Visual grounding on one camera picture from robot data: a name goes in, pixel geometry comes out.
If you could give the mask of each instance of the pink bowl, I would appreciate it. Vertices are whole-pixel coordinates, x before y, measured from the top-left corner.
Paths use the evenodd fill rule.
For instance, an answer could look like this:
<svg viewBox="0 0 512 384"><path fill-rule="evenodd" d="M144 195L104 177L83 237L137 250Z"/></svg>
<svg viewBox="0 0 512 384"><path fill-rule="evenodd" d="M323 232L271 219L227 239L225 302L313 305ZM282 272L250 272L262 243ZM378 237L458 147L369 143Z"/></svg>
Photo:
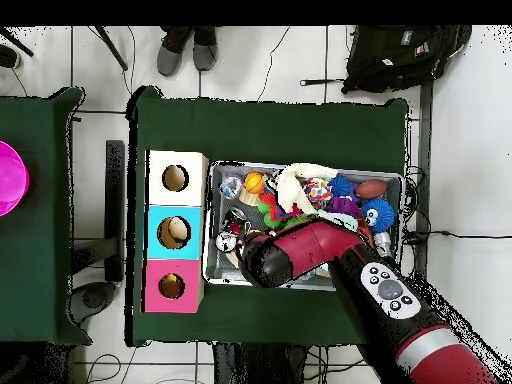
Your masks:
<svg viewBox="0 0 512 384"><path fill-rule="evenodd" d="M0 216L12 211L28 190L29 175L20 155L0 141Z"/></svg>

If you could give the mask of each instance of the blue toy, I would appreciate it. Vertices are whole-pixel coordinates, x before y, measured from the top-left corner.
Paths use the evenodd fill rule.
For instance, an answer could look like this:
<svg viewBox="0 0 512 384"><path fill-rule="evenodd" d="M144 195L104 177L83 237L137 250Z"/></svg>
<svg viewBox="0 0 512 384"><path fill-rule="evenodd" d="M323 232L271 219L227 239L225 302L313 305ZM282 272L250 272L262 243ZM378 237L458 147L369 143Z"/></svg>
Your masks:
<svg viewBox="0 0 512 384"><path fill-rule="evenodd" d="M343 175L336 175L331 181L329 181L327 186L331 187L333 197L350 196L353 202L356 204L359 203L359 198L355 193L357 183L351 183Z"/></svg>
<svg viewBox="0 0 512 384"><path fill-rule="evenodd" d="M395 212L384 199L373 199L363 203L361 212L372 234L383 233L395 221Z"/></svg>

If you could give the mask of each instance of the robot control buttons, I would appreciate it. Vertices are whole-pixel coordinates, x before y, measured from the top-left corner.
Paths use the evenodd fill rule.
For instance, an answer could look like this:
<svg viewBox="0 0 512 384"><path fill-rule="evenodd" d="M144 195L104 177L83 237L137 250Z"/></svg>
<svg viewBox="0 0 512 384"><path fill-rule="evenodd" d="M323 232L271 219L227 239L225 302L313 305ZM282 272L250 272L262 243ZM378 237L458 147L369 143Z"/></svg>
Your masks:
<svg viewBox="0 0 512 384"><path fill-rule="evenodd" d="M386 316L392 319L412 318L421 310L419 300L390 268L370 262L361 271L361 283Z"/></svg>
<svg viewBox="0 0 512 384"><path fill-rule="evenodd" d="M385 300L397 299L402 295L403 292L404 289L402 289L400 283L395 280L384 280L379 284L378 288L379 296Z"/></svg>
<svg viewBox="0 0 512 384"><path fill-rule="evenodd" d="M402 305L397 300L393 300L393 302L389 304L389 307L391 308L392 311L398 311L402 307Z"/></svg>

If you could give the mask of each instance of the green tablecloth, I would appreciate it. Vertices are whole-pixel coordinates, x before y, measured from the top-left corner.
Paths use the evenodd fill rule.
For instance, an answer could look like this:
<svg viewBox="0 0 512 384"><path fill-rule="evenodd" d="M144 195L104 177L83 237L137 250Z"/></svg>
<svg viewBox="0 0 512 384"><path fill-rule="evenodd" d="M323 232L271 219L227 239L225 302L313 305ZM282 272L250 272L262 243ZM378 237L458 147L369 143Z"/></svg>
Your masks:
<svg viewBox="0 0 512 384"><path fill-rule="evenodd" d="M0 98L0 140L13 146L30 187L0 217L0 341L88 343L66 316L69 240L67 120L82 91Z"/></svg>
<svg viewBox="0 0 512 384"><path fill-rule="evenodd" d="M133 316L127 336L142 340L217 340L291 344L357 344L355 330L336 293L259 290L207 285L196 314L140 312L144 150L201 152L210 161L238 160L289 164L318 163L333 168L395 172L403 175L407 103L290 105L210 99L164 100L153 87L139 89L128 108L131 117L130 185L136 184ZM128 240L128 255L133 240Z"/></svg>

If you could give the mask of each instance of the blue spiky ball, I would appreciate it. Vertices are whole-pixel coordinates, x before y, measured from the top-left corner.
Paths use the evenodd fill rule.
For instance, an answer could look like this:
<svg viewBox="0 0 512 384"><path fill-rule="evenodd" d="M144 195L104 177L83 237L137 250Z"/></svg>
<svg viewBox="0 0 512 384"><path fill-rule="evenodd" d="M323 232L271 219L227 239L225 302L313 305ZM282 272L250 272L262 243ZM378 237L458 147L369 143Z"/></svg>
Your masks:
<svg viewBox="0 0 512 384"><path fill-rule="evenodd" d="M331 187L331 193L334 197L345 197L350 193L350 183L341 174L336 175L327 185Z"/></svg>
<svg viewBox="0 0 512 384"><path fill-rule="evenodd" d="M378 214L375 224L368 225L372 234L383 233L393 225L393 222L395 221L395 212L386 200L373 199L363 203L361 212L363 213L363 218L365 220L368 218L368 211L370 209L375 209Z"/></svg>

